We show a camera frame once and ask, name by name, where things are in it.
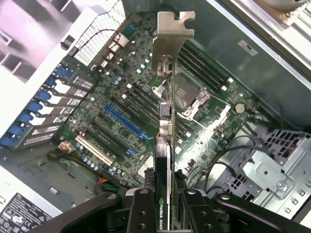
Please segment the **metal pcie bracket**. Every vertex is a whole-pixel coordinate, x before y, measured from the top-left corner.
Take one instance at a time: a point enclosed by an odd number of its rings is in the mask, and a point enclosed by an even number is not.
[[[154,70],[162,66],[163,56],[177,58],[184,42],[193,38],[194,30],[186,29],[184,23],[188,20],[195,20],[195,12],[180,12],[179,20],[174,19],[173,12],[159,12],[157,20],[158,32],[154,39],[152,53],[152,69]]]

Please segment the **white pci slot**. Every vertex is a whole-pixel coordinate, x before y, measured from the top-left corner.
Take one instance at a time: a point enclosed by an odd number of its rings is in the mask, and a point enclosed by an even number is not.
[[[87,150],[89,150],[92,154],[94,154],[97,158],[102,160],[108,166],[110,166],[113,163],[113,160],[111,158],[109,158],[105,153],[98,150],[96,146],[94,146],[84,137],[78,135],[76,137],[76,141],[79,142],[82,146],[84,146]]]

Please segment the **cable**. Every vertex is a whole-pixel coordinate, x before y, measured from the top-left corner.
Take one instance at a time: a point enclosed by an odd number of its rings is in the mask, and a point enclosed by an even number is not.
[[[228,170],[230,171],[231,175],[233,177],[237,177],[237,174],[235,173],[234,169],[231,166],[229,166],[228,164],[226,164],[222,161],[217,161],[215,164],[222,164],[222,165],[226,166],[228,168]]]
[[[242,138],[242,137],[247,137],[250,141],[252,141],[252,143],[254,144],[254,146],[256,146],[256,142],[255,142],[255,140],[254,140],[254,138],[253,138],[252,136],[249,136],[249,135],[241,135],[241,136],[237,136],[237,137],[233,138],[233,139],[229,142],[228,147],[230,147],[230,145],[232,145],[232,143],[233,143],[235,140],[237,140],[237,139],[239,139],[239,138]]]
[[[215,189],[221,189],[224,193],[225,193],[225,190],[221,187],[221,186],[212,186],[211,188],[209,188],[207,191],[206,191],[206,195],[208,193],[210,193],[211,191],[215,190]]]
[[[256,146],[251,146],[251,145],[241,145],[241,146],[236,146],[236,147],[231,147],[231,148],[227,148],[225,150],[220,151],[219,153],[216,154],[216,156],[214,157],[214,159],[212,160],[212,162],[210,163],[210,165],[207,168],[207,174],[205,177],[205,181],[204,181],[204,191],[206,191],[207,189],[207,182],[208,182],[208,177],[210,175],[210,172],[212,171],[214,165],[218,162],[218,160],[225,155],[227,152],[232,151],[232,150],[240,150],[240,149],[252,149],[252,150],[258,150],[258,151],[262,151],[264,153],[266,153],[267,155],[269,155],[270,157],[273,157],[274,155],[269,152],[267,149],[265,148],[261,148],[261,147],[256,147]]]

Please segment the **motherboard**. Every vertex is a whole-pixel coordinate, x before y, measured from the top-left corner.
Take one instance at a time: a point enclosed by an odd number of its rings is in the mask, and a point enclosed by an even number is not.
[[[118,31],[89,72],[95,87],[54,139],[113,183],[141,187],[166,111],[165,80],[151,69],[156,13],[136,14]],[[124,45],[114,51],[119,37]],[[62,65],[79,63],[68,56]],[[258,102],[191,41],[179,53],[175,80],[175,170],[189,175],[228,145]]]

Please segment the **sticker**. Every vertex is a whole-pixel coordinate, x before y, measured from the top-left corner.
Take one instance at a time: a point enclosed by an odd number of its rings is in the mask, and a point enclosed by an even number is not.
[[[252,56],[256,56],[258,52],[254,50],[245,40],[241,40],[238,45],[240,45],[246,52],[248,52]]]
[[[0,213],[0,233],[25,233],[50,219],[50,215],[16,193]]]

